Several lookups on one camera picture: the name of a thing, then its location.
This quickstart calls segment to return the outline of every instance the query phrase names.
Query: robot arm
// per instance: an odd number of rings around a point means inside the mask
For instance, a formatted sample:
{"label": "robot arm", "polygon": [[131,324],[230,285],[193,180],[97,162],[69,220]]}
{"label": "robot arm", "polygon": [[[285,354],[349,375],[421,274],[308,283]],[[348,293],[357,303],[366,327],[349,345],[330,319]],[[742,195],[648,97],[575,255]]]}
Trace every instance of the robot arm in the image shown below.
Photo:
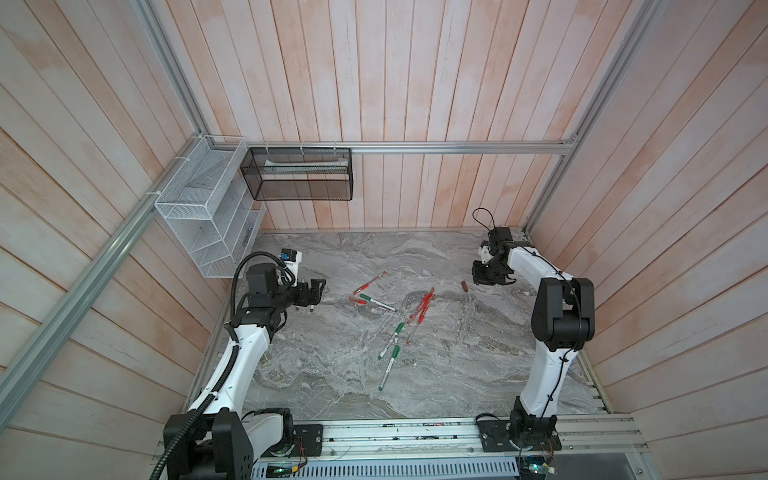
{"label": "robot arm", "polygon": [[[268,253],[257,254],[272,257]],[[240,267],[251,257],[246,257]],[[312,279],[311,286],[296,281],[301,252],[283,249],[279,259],[272,258],[279,261],[277,266],[257,263],[248,268],[248,293],[225,325],[230,341],[210,381],[187,413],[171,416],[163,430],[163,457],[170,480],[182,475],[200,479],[241,478],[241,472],[248,472],[250,478],[253,463],[266,450],[285,452],[293,447],[293,419],[288,409],[249,412],[253,414],[243,420],[243,404],[259,360],[275,333],[285,326],[286,309],[291,305],[319,304],[326,281]],[[186,425],[188,422],[192,422],[191,428]],[[158,465],[159,476],[162,465]]]}
{"label": "robot arm", "polygon": [[479,285],[509,285],[517,272],[536,290],[531,329],[536,354],[531,374],[510,415],[510,439],[518,446],[551,440],[568,367],[594,336],[592,282],[557,270],[528,242],[515,242],[507,227],[488,232],[472,264]]}

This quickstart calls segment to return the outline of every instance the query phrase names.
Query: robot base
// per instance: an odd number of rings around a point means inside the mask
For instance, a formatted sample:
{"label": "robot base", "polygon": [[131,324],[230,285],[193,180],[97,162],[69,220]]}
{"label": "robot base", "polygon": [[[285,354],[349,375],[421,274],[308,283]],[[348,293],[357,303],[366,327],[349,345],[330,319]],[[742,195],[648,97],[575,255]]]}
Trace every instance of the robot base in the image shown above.
{"label": "robot base", "polygon": [[562,444],[558,437],[554,424],[558,416],[539,418],[525,411],[520,397],[515,399],[515,407],[509,414],[509,438],[521,449],[527,447],[547,449],[549,444],[552,450],[561,450]]}

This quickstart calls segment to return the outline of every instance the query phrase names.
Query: vented metal panel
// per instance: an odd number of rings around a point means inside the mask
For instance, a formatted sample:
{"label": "vented metal panel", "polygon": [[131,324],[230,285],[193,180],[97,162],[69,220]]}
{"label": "vented metal panel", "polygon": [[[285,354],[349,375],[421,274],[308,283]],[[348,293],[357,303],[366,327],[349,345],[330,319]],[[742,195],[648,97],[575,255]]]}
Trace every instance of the vented metal panel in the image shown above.
{"label": "vented metal panel", "polygon": [[[266,478],[266,465],[253,466],[251,478]],[[406,460],[330,460],[309,462],[291,478],[500,478],[517,476],[513,456],[412,458]]]}

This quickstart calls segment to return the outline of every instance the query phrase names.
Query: wire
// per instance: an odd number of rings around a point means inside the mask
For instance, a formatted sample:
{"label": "wire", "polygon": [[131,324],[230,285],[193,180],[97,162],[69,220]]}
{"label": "wire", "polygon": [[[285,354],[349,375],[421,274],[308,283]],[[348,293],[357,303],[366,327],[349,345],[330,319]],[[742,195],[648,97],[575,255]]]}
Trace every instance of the wire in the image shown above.
{"label": "wire", "polygon": [[237,354],[240,351],[240,341],[237,339],[237,333],[235,332],[235,329],[232,327],[231,323],[225,323],[223,327],[230,334],[230,338],[235,342],[235,344],[232,345],[232,353],[230,354],[230,359],[227,362],[227,366],[224,367],[224,371],[216,381],[216,384],[214,385],[211,393],[205,397],[205,400],[203,400],[200,406],[198,406],[194,412],[192,412],[192,415],[190,415],[184,425],[179,429],[178,432],[176,432],[176,435],[174,435],[170,442],[168,442],[168,445],[166,445],[165,450],[163,451],[163,455],[161,455],[157,460],[157,464],[152,470],[150,480],[158,480],[160,478],[165,465],[168,463],[168,459],[170,458],[171,454],[173,454],[174,450],[176,450],[176,448],[179,446],[181,439],[183,439],[187,433],[193,431],[193,428],[196,426],[195,424],[197,424],[197,420],[200,419],[208,406],[216,399],[219,390],[221,390],[221,387],[224,386],[224,383],[227,381],[227,377],[230,376],[232,368],[235,366],[235,362],[237,361]]}
{"label": "wire", "polygon": [[488,215],[490,215],[490,216],[491,216],[491,225],[493,225],[493,227],[494,227],[494,228],[496,228],[496,220],[494,220],[494,219],[493,219],[493,214],[491,213],[491,211],[490,211],[489,209],[487,209],[487,208],[484,208],[484,207],[478,207],[478,208],[475,208],[475,209],[472,211],[472,218],[474,218],[474,219],[475,219],[475,222],[477,222],[477,223],[480,223],[480,224],[481,224],[483,227],[485,227],[485,229],[486,229],[487,231],[489,231],[489,232],[491,231],[491,229],[490,229],[490,228],[488,228],[488,225],[486,225],[485,223],[482,223],[482,222],[481,222],[480,220],[478,220],[478,218],[475,216],[475,214],[478,212],[478,210],[485,210],[486,212],[488,212]]}
{"label": "wire", "polygon": [[277,263],[277,266],[283,272],[288,274],[289,282],[285,284],[286,286],[283,289],[283,292],[288,290],[293,285],[293,283],[296,282],[296,276],[293,275],[293,272],[290,271],[290,268],[288,268],[286,263],[283,262],[283,259],[275,257],[273,254],[271,254],[269,252],[261,252],[260,251],[260,252],[249,253],[248,255],[246,255],[245,258],[243,258],[243,261],[240,262],[240,265],[237,266],[237,268],[235,269],[235,274],[232,276],[232,297],[230,299],[232,316],[235,316],[235,314],[237,313],[237,311],[235,309],[235,304],[237,303],[237,277],[240,275],[240,271],[243,269],[243,267],[245,266],[246,262],[248,260],[254,258],[254,257],[267,257],[267,258],[270,258],[270,259],[272,259],[272,261],[274,263]]}

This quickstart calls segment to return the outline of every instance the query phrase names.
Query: gray marble surface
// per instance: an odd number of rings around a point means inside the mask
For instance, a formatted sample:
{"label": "gray marble surface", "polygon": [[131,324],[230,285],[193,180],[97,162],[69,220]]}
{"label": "gray marble surface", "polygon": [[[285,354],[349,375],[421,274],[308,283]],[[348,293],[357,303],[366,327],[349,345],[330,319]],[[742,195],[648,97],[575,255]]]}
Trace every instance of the gray marble surface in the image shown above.
{"label": "gray marble surface", "polygon": [[[472,261],[484,238],[484,232],[262,235],[254,250],[301,250],[300,280],[328,283],[314,313],[289,310],[286,327],[259,363],[245,411],[290,407],[298,420],[508,415],[533,362],[535,292],[522,278],[511,286],[472,284]],[[383,270],[387,274],[364,293],[400,311],[349,301]],[[436,298],[424,323],[411,345],[405,340],[413,327],[403,330],[402,351],[380,392],[389,355],[377,356],[431,287]],[[246,289],[240,281],[238,298]],[[569,370],[558,408],[560,414],[598,412],[578,364]]]}

